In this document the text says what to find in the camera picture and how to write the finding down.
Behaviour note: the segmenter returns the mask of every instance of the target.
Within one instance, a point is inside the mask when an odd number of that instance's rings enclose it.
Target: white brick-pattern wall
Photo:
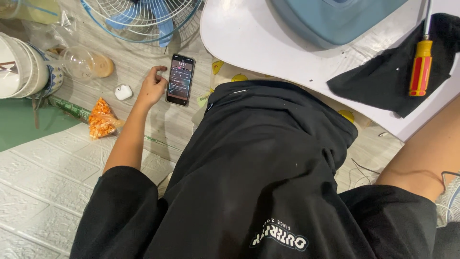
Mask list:
[[[114,136],[87,125],[0,153],[0,259],[66,259]],[[142,172],[158,184],[175,163],[144,149]]]

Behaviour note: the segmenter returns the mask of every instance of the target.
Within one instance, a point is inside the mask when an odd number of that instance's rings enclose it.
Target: red and yellow screwdriver handle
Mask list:
[[[417,43],[412,77],[410,79],[409,96],[424,96],[430,80],[431,47],[433,41],[423,40]]]

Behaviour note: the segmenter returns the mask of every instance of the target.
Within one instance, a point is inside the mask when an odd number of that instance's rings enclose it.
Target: blue container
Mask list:
[[[289,27],[322,48],[351,42],[407,0],[272,0]]]

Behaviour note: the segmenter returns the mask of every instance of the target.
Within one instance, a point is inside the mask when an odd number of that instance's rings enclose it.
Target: orange snack bag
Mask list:
[[[113,115],[107,102],[99,98],[98,102],[91,111],[88,117],[89,122],[89,136],[92,140],[107,136],[116,131],[117,128],[122,127],[125,122],[118,120]]]

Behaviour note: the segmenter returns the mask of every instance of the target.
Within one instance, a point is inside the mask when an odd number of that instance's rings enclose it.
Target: black rag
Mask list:
[[[343,98],[405,118],[450,78],[455,54],[460,52],[460,18],[445,13],[431,17],[433,63],[425,96],[410,97],[409,84],[417,43],[422,40],[423,21],[398,47],[385,50],[365,64],[329,80],[331,91]]]

